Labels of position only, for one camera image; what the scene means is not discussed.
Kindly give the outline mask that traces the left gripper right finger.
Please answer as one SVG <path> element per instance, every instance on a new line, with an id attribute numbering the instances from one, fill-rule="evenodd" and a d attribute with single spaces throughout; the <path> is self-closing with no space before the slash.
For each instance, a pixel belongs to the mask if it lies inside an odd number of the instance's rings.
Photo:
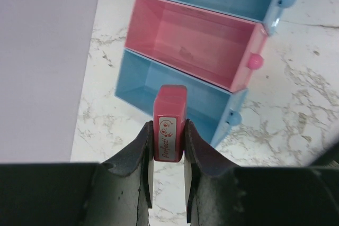
<path id="1" fill-rule="evenodd" d="M 190 225 L 338 225 L 338 145 L 302 167 L 243 167 L 184 129 Z"/>

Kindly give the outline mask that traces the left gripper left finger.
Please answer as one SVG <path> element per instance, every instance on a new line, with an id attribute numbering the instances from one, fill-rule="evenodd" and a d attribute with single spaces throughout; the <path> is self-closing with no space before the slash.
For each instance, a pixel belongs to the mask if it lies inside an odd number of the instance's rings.
<path id="1" fill-rule="evenodd" d="M 153 124 L 108 160 L 1 164 L 1 225 L 148 225 Z"/>

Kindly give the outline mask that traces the pink eraser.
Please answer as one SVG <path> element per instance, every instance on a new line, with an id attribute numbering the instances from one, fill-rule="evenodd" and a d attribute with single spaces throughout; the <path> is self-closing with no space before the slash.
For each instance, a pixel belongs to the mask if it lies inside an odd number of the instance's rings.
<path id="1" fill-rule="evenodd" d="M 163 85 L 153 106 L 154 160 L 179 162 L 183 155 L 187 88 Z"/>

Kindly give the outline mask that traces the pink storage bin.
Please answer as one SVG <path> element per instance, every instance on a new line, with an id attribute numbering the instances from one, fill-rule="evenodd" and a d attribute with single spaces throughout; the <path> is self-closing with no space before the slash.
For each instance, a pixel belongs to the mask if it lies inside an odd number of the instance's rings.
<path id="1" fill-rule="evenodd" d="M 235 92 L 261 68 L 262 24 L 166 0 L 135 0 L 125 46 Z"/>

